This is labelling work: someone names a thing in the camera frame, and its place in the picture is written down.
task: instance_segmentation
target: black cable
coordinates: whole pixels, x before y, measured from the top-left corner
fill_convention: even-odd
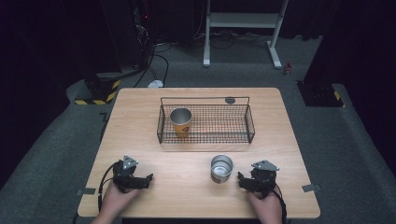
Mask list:
[[[78,218],[78,212],[76,212],[75,216],[73,217],[73,224],[76,224]]]
[[[152,54],[152,55],[153,55],[153,56],[160,57],[160,58],[164,59],[165,62],[166,62],[165,75],[163,76],[163,87],[165,87],[165,80],[166,80],[166,76],[168,75],[169,62],[168,62],[168,60],[166,60],[166,59],[165,59],[163,56],[161,56],[161,55],[158,55],[158,54]]]
[[[205,45],[205,40],[200,40],[200,39],[196,39],[192,45],[192,48],[194,49],[198,49],[200,47],[203,47]]]
[[[172,48],[172,43],[163,43],[163,44],[161,44],[161,45],[169,45],[169,48],[167,48],[167,49],[163,49],[163,50],[160,50],[160,51],[153,51],[154,53],[163,53],[163,52],[166,52],[166,51],[168,51],[169,49],[171,49]]]
[[[151,71],[152,76],[154,77],[154,80],[158,80],[157,73],[155,72],[155,70],[151,66],[149,67],[149,70]]]
[[[202,13],[201,13],[201,19],[200,19],[200,22],[199,22],[199,26],[198,26],[198,29],[197,29],[197,32],[195,33],[195,35],[194,35],[194,38],[199,34],[199,32],[201,31],[201,26],[202,26],[202,23],[203,23],[203,20],[204,20],[204,14],[205,14],[205,3],[204,3],[204,0],[202,0]]]
[[[98,190],[98,208],[99,208],[99,212],[100,212],[100,210],[102,208],[102,192],[103,192],[103,185],[106,183],[105,178],[106,178],[108,172],[119,162],[120,161],[114,162],[110,167],[108,167],[108,169],[105,171],[105,174],[102,177],[102,180],[101,180],[100,185],[99,185],[99,190]]]
[[[253,43],[258,43],[258,42],[262,42],[262,41],[265,41],[265,40],[267,40],[270,36],[267,36],[267,37],[265,37],[265,38],[263,38],[263,39],[260,39],[260,37],[262,37],[261,35],[257,35],[256,37],[254,37],[254,36],[252,36],[252,39],[251,40],[239,40],[238,39],[238,37],[242,37],[242,36],[244,36],[244,37],[246,37],[247,35],[240,35],[240,36],[237,36],[236,38],[235,38],[235,42],[237,42],[237,43],[248,43],[248,44],[253,44]]]
[[[279,199],[280,206],[282,207],[282,224],[287,224],[288,221],[287,221],[286,217],[288,216],[288,211],[286,210],[286,204],[285,204],[285,201],[283,201],[282,191],[280,190],[280,187],[277,185],[277,183],[276,183],[276,187],[277,187],[277,189],[279,189],[280,195],[278,193],[276,193],[276,191],[274,189],[272,189],[272,192]]]
[[[149,70],[149,67],[151,66],[152,58],[153,58],[153,57],[151,56],[146,70],[143,72],[142,76],[140,76],[140,78],[137,80],[136,84],[134,84],[134,88],[137,86],[137,84],[139,84],[140,80],[142,80],[143,76],[144,76],[144,75],[147,73],[147,71]]]
[[[113,177],[110,177],[109,179],[107,179],[105,182],[103,182],[103,184],[105,184],[107,181],[113,179]]]
[[[228,49],[228,48],[230,48],[234,43],[235,43],[235,37],[233,37],[233,35],[229,35],[231,38],[229,38],[229,39],[219,39],[219,38],[215,38],[214,40],[219,40],[219,41],[232,41],[231,42],[231,44],[230,45],[228,45],[228,46],[226,46],[226,47],[217,47],[217,46],[215,46],[214,44],[213,44],[213,42],[216,42],[216,41],[210,41],[210,46],[212,47],[212,48],[214,48],[214,49]]]
[[[102,77],[101,80],[102,81],[107,81],[107,82],[118,81],[118,80],[121,80],[121,79],[126,78],[126,77],[132,77],[134,75],[137,75],[137,74],[141,73],[144,69],[148,69],[148,67],[147,66],[143,66],[143,67],[139,68],[136,71],[121,75],[119,77]]]
[[[102,132],[100,134],[100,142],[102,142],[102,139],[103,139],[103,136],[105,135],[105,130],[106,130],[106,127],[107,127],[107,124],[108,124],[108,119],[106,118],[107,113],[99,113],[99,115],[103,115],[102,122],[105,123],[103,125]]]

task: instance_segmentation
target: wooden table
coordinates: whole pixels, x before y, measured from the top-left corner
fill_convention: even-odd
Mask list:
[[[226,96],[250,98],[256,133],[251,144],[159,143],[161,97]],[[210,177],[210,162],[218,154],[228,155],[234,164],[233,173],[223,184]],[[282,190],[288,218],[315,218],[320,214],[315,193],[302,189],[311,182],[282,97],[275,88],[120,90],[87,183],[87,188],[96,192],[82,196],[80,216],[98,214],[100,180],[123,155],[139,161],[135,176],[153,173],[154,179],[122,217],[253,218],[245,190],[238,187],[237,173],[250,177],[251,163],[260,160],[280,168],[276,183]]]

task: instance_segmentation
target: metal bracket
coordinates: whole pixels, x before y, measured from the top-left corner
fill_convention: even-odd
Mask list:
[[[134,160],[134,159],[132,159],[131,157],[129,157],[127,155],[124,155],[122,164],[123,164],[123,169],[127,170],[127,169],[129,169],[131,167],[136,166],[137,164],[139,164],[139,162]]]
[[[251,164],[251,166],[253,166],[254,168],[259,169],[259,170],[268,170],[268,171],[278,171],[279,170],[279,167],[273,165],[269,161],[258,161],[258,162]]]

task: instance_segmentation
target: paper cup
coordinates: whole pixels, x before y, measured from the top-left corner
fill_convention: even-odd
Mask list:
[[[170,120],[173,123],[177,137],[186,138],[189,136],[191,127],[191,112],[188,108],[178,107],[171,111]]]

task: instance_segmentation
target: silver cup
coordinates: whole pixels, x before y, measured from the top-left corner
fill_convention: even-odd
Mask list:
[[[216,156],[210,165],[212,179],[218,184],[226,182],[233,172],[233,161],[226,155]]]

